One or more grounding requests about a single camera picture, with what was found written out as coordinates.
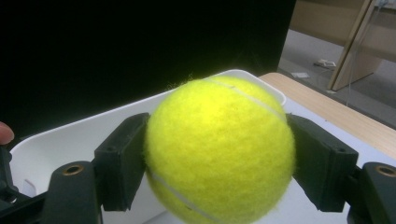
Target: white plastic container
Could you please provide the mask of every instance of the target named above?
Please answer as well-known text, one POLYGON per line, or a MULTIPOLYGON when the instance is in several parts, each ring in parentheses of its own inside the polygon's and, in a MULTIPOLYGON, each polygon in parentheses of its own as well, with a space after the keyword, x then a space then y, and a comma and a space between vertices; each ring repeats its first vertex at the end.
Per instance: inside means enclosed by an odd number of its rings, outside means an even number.
MULTIPOLYGON (((215 76, 241 77, 252 81, 271 92, 282 105, 286 103, 286 97, 282 92, 246 71, 229 70, 215 76)), ((14 185, 21 193, 32 197, 47 191, 50 176, 55 169, 72 161, 93 160, 94 150, 124 119, 138 113, 151 113, 170 92, 25 139, 11 150, 13 159, 10 166, 14 185)), ((104 212, 105 223, 140 224, 165 211, 151 192, 146 177, 143 178, 131 211, 104 212)))

